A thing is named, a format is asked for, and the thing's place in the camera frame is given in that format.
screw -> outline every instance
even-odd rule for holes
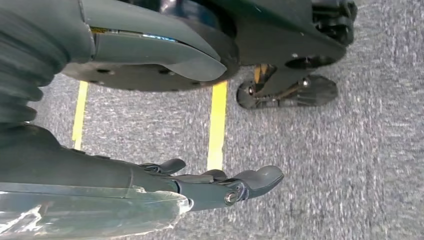
[[[309,81],[308,80],[303,80],[303,82],[302,82],[302,85],[304,86],[304,87],[307,87],[307,86],[309,86]]]
[[[225,203],[227,205],[233,205],[236,203],[236,201],[237,201],[237,194],[235,192],[229,192],[225,196]]]

black wheel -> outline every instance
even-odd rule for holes
[[[336,83],[321,75],[310,75],[299,84],[303,86],[284,98],[298,107],[319,107],[339,95]]]
[[[237,90],[237,102],[245,109],[319,107],[338,96],[336,83],[321,75],[310,75],[285,92],[255,97],[256,84],[246,81]]]
[[[254,81],[245,81],[237,89],[237,103],[245,109],[256,109],[260,105],[260,100],[253,96],[255,91]]]

